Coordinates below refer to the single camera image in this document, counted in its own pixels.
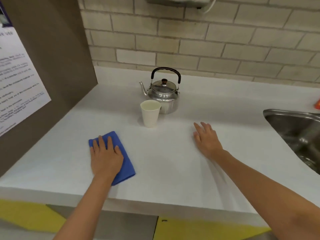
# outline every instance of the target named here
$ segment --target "kettle spout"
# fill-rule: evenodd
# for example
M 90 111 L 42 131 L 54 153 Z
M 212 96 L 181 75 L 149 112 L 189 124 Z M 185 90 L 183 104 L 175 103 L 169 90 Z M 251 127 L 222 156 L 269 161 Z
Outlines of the kettle spout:
M 146 93 L 146 90 L 144 89 L 143 83 L 142 83 L 142 82 L 139 82 L 139 83 L 140 83 L 140 86 L 141 86 L 141 92 L 142 92 L 142 94 L 144 94 L 144 95 L 146 96 L 147 93 Z

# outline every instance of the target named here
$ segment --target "kettle lid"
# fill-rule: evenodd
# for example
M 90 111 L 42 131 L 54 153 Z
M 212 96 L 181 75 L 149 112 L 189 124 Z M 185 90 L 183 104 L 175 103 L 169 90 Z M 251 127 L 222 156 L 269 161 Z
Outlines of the kettle lid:
M 167 79 L 162 79 L 159 81 L 155 81 L 151 88 L 159 93 L 173 93 L 177 90 L 176 84 Z

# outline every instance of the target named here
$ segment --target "blue microfiber towel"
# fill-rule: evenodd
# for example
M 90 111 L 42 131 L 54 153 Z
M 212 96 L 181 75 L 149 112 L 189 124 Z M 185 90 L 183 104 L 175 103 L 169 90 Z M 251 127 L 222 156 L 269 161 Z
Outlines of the blue microfiber towel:
M 122 155 L 123 155 L 123 164 L 120 169 L 120 172 L 116 175 L 116 177 L 114 178 L 114 181 L 111 184 L 112 186 L 114 186 L 114 185 L 117 185 L 118 183 L 121 183 L 122 181 L 125 181 L 125 180 L 131 178 L 132 176 L 136 175 L 136 172 L 134 171 L 134 166 L 132 165 L 125 148 L 123 147 L 118 135 L 114 131 L 111 131 L 110 133 L 107 133 L 104 136 L 102 136 L 103 141 L 106 144 L 106 148 L 107 148 L 109 136 L 112 139 L 113 146 L 114 147 L 118 146 Z M 90 147 L 93 146 L 94 140 L 96 140 L 99 145 L 98 138 L 90 139 L 89 140 Z

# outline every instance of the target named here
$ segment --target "stainless steel kettle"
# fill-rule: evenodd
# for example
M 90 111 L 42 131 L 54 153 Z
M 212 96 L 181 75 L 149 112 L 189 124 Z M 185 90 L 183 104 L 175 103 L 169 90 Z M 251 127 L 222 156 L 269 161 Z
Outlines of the stainless steel kettle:
M 169 70 L 178 75 L 178 88 L 176 84 L 167 79 L 162 79 L 152 83 L 155 72 L 159 70 Z M 177 110 L 178 101 L 179 101 L 179 85 L 181 82 L 181 74 L 169 67 L 158 67 L 154 69 L 151 73 L 151 84 L 148 90 L 146 91 L 143 83 L 140 83 L 142 94 L 144 94 L 148 100 L 156 100 L 161 103 L 160 114 L 170 114 Z

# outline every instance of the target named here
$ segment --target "brick wall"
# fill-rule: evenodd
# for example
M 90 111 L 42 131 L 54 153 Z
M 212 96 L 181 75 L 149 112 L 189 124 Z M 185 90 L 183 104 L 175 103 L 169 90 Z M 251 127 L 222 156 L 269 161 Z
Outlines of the brick wall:
M 320 0 L 79 0 L 94 65 L 320 88 Z

